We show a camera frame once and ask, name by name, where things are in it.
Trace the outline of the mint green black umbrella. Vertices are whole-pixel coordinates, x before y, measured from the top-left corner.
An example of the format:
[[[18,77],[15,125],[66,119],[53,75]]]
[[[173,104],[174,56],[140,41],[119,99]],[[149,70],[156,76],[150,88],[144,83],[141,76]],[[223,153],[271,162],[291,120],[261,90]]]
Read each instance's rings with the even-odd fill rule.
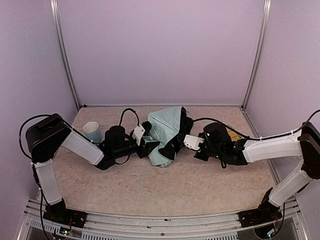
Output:
[[[176,158],[184,145],[184,138],[193,127],[192,118],[183,106],[150,112],[147,121],[151,130],[143,137],[146,143],[157,144],[148,154],[152,166],[165,168]]]

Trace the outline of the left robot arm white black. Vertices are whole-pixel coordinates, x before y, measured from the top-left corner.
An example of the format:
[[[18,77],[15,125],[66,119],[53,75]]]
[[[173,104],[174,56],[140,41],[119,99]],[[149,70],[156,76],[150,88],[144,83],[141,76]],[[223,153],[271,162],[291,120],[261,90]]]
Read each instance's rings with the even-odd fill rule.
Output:
[[[57,113],[41,117],[41,121],[26,130],[25,139],[35,179],[46,199],[46,211],[52,215],[66,211],[53,168],[53,160],[60,148],[69,150],[100,170],[107,170],[122,157],[137,154],[139,158],[145,158],[160,144],[144,139],[152,127],[148,121],[138,125],[131,134],[127,134],[123,126],[114,125],[105,132],[104,140],[95,144]]]

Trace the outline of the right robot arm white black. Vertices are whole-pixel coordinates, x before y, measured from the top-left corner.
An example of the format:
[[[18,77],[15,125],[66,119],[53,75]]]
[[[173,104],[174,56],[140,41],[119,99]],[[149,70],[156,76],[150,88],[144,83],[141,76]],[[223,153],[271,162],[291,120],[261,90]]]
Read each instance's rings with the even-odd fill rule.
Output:
[[[237,141],[231,139],[230,129],[222,122],[214,121],[198,136],[187,135],[184,144],[195,151],[195,158],[203,161],[219,159],[223,168],[282,157],[302,158],[287,177],[266,192],[258,211],[278,211],[288,198],[320,178],[320,133],[311,122],[306,121],[300,128],[280,135],[260,138],[243,135]]]

